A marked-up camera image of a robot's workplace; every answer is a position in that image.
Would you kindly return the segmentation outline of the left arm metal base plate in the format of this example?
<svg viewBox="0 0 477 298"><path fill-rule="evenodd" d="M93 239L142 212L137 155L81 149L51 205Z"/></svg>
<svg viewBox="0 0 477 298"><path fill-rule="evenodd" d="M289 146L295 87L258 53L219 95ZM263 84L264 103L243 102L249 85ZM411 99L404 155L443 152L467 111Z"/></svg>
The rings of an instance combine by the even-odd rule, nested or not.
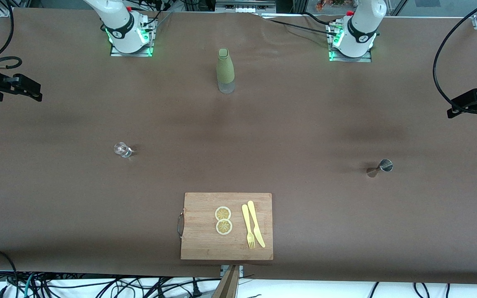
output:
<svg viewBox="0 0 477 298"><path fill-rule="evenodd" d="M366 45L366 52L359 57L352 57L345 55L340 49L339 45L343 42L345 36L354 38L351 34L345 34L343 30L343 24L339 21L329 22L325 26L326 32L328 32L327 41L329 44L329 59L331 62L372 62L371 48L373 47L373 40L376 38L376 33L373 35L361 35L355 39L357 49L361 49L363 45Z"/></svg>

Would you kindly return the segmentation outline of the stainless steel jigger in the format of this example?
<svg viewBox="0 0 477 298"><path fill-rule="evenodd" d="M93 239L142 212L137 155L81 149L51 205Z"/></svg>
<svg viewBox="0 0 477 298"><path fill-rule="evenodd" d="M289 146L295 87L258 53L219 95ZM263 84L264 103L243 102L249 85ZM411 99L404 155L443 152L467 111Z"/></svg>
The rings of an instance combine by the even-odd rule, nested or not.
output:
<svg viewBox="0 0 477 298"><path fill-rule="evenodd" d="M393 162L389 159L382 159L375 168L367 168L366 174L370 178L376 177L381 172L391 172L393 170Z"/></svg>

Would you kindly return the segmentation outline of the wooden post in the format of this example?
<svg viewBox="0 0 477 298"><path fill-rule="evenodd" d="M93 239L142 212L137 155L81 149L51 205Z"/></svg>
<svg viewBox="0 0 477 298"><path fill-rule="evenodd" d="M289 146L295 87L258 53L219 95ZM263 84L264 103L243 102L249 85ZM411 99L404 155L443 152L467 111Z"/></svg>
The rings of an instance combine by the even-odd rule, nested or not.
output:
<svg viewBox="0 0 477 298"><path fill-rule="evenodd" d="M211 298L236 298L242 273L242 265L229 265Z"/></svg>

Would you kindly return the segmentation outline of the wooden cutting board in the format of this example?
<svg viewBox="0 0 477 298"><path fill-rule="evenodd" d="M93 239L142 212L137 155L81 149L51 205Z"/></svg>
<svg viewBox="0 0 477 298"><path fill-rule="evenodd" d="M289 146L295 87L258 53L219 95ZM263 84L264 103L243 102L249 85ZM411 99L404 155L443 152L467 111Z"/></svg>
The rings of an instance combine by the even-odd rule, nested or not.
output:
<svg viewBox="0 0 477 298"><path fill-rule="evenodd" d="M263 248L255 239L255 248L249 249L246 224L241 206L253 201L257 211ZM231 210L233 229L219 235L214 212L220 206ZM254 222L250 214L251 229ZM272 194L239 192L187 192L178 225L181 236L181 259L229 262L270 262L273 259Z"/></svg>

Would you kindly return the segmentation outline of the yellow plastic knife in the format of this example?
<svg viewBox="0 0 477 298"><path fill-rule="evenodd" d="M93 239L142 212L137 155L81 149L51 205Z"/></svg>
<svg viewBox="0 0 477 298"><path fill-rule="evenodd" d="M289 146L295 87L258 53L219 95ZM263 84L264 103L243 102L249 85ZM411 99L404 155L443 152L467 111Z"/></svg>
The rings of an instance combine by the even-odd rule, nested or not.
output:
<svg viewBox="0 0 477 298"><path fill-rule="evenodd" d="M257 219L257 211L255 209L254 202L251 201L251 200L248 201L247 206L248 206L249 212L250 212L251 217L252 217L253 222L254 222L254 228L253 228L254 236L257 239L259 245L261 245L261 247L265 248L266 245L265 245L265 241L263 239L263 236L260 232L259 222L258 222L258 219Z"/></svg>

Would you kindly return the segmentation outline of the brown table cover sheet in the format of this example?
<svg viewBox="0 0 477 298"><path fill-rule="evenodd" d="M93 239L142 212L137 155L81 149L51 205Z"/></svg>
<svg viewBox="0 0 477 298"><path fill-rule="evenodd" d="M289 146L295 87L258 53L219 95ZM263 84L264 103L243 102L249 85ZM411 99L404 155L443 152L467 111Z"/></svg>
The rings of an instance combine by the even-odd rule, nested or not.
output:
<svg viewBox="0 0 477 298"><path fill-rule="evenodd" d="M0 103L0 251L18 270L217 276L180 259L184 194L263 192L257 279L477 283L477 115L448 119L432 79L457 19L384 19L372 62L340 63L321 34L253 14L173 13L146 58L111 57L94 11L14 18L5 53L43 94Z"/></svg>

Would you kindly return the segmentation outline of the clear glass measuring cup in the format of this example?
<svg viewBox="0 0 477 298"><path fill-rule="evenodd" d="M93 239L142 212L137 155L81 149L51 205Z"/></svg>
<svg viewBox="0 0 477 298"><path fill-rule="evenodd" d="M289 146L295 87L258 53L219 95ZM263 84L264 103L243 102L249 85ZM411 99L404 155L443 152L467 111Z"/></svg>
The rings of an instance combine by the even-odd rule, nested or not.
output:
<svg viewBox="0 0 477 298"><path fill-rule="evenodd" d="M113 147L114 153L122 158L129 158L134 151L124 142L119 142Z"/></svg>

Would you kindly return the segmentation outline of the grey power strip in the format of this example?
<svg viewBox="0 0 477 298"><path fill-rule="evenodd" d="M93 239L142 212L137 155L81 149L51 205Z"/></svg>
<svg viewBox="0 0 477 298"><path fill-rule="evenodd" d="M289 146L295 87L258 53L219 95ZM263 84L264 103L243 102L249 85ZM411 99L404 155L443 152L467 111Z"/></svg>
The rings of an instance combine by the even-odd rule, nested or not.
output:
<svg viewBox="0 0 477 298"><path fill-rule="evenodd" d="M276 0L215 0L214 11L220 13L277 13Z"/></svg>

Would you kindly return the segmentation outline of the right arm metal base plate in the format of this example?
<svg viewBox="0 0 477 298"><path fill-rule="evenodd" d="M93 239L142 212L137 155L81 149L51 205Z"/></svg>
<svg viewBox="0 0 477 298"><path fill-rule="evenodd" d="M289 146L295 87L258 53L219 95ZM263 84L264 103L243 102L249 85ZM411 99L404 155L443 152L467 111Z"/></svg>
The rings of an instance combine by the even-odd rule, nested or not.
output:
<svg viewBox="0 0 477 298"><path fill-rule="evenodd" d="M151 22L149 25L144 26L143 29L140 30L139 35L144 39L146 42L142 47L133 53L122 53L118 51L111 43L110 47L110 56L112 57L152 57L154 51L154 42L155 42L155 34L157 32L157 27L155 25L156 21Z"/></svg>

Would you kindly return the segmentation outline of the green sleeved glass bottle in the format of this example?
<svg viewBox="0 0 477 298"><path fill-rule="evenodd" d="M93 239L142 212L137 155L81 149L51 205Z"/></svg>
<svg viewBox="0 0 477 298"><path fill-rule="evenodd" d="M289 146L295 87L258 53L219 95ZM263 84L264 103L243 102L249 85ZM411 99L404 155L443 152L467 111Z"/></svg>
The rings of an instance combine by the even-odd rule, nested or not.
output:
<svg viewBox="0 0 477 298"><path fill-rule="evenodd" d="M218 50L217 84L220 92L224 94L232 93L235 89L234 65L227 48Z"/></svg>

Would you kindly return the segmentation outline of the yellow plastic fork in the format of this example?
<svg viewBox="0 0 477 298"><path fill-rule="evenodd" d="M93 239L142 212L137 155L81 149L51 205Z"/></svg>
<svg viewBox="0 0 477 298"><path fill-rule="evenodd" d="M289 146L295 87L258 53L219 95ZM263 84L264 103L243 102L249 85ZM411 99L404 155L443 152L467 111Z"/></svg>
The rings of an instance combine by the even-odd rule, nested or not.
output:
<svg viewBox="0 0 477 298"><path fill-rule="evenodd" d="M254 235L253 235L253 232L252 232L252 229L251 229L250 214L249 214L248 206L247 205L242 205L241 210L242 210L242 215L243 215L245 225L246 225L246 230L247 230L246 239L247 239L247 242L248 242L248 247L249 247L249 249L254 249L255 248L255 239L254 239Z"/></svg>

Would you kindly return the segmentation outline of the small metal bracket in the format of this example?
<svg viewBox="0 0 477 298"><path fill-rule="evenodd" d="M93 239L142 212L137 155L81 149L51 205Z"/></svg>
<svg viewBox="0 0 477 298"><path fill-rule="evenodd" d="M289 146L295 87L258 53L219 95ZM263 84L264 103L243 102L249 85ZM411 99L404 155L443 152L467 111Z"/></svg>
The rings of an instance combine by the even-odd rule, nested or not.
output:
<svg viewBox="0 0 477 298"><path fill-rule="evenodd" d="M239 269L239 277L242 279L244 277L244 269L243 265L236 265L236 267ZM221 265L220 266L220 278L222 279L224 275L226 274L227 270L231 269L231 265Z"/></svg>

